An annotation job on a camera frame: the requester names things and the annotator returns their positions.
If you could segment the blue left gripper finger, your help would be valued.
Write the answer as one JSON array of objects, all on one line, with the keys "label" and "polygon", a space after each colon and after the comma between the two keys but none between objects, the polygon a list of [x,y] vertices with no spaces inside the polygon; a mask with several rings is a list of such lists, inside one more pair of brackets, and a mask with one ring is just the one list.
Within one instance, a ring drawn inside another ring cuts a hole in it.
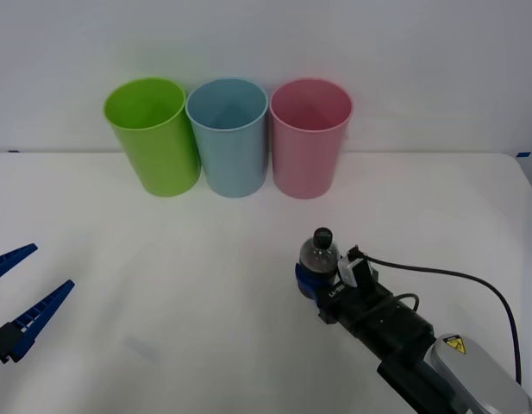
[{"label": "blue left gripper finger", "polygon": [[34,253],[37,249],[38,248],[34,243],[30,243],[26,246],[0,255],[0,278],[3,277],[10,269],[18,265],[22,260]]},{"label": "blue left gripper finger", "polygon": [[18,362],[31,349],[57,309],[62,305],[75,284],[67,280],[19,317],[0,328],[0,361]]}]

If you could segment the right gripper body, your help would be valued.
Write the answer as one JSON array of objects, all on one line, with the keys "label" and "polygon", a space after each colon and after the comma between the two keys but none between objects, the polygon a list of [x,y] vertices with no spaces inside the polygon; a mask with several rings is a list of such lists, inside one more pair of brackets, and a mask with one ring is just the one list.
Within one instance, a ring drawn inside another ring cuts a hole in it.
[{"label": "right gripper body", "polygon": [[341,324],[352,335],[372,320],[386,319],[396,311],[394,295],[375,278],[352,287],[331,277],[322,280],[322,320]]}]

